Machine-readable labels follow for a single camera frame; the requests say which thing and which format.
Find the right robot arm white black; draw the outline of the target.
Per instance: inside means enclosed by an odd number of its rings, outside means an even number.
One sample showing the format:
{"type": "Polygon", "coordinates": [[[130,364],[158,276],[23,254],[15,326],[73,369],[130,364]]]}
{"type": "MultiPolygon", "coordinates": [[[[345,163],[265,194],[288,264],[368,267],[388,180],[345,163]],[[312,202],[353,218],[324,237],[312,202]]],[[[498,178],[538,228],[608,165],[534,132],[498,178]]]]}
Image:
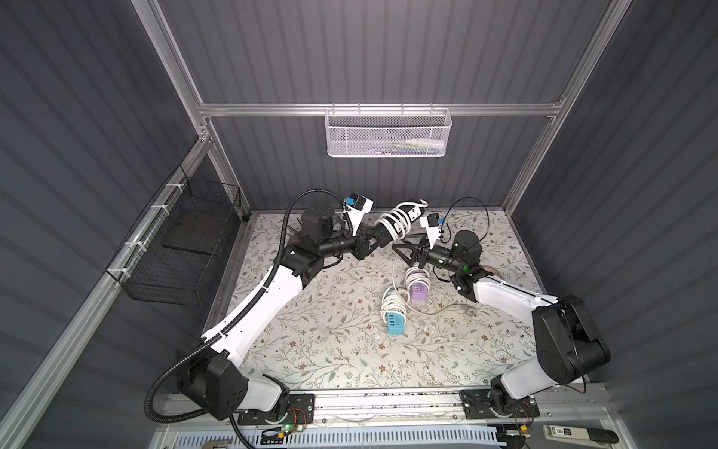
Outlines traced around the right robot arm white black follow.
{"type": "Polygon", "coordinates": [[[536,355],[495,377],[484,402],[494,415],[508,417],[531,397],[556,385],[569,385],[606,365],[611,352],[585,303],[575,296],[554,297],[503,281],[482,265],[482,245],[461,231],[451,247],[417,243],[392,245],[410,267],[445,269],[454,290],[465,299],[500,310],[533,332],[536,355]]]}

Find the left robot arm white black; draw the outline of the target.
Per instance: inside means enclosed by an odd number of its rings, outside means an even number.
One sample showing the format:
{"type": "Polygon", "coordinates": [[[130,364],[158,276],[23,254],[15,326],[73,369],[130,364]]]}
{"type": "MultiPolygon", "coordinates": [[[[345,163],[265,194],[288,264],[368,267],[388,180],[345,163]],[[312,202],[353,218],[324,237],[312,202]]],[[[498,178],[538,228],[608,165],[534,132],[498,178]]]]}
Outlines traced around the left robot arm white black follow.
{"type": "Polygon", "coordinates": [[[297,235],[280,237],[278,254],[267,275],[248,299],[208,329],[198,348],[183,357],[175,370],[179,389],[200,415],[219,421],[240,410],[284,415],[289,388],[269,376],[245,374],[241,365],[267,325],[325,269],[329,257],[352,254],[362,260],[392,242],[393,226],[367,226],[373,208],[365,196],[348,196],[340,213],[315,204],[302,213],[297,235]]]}

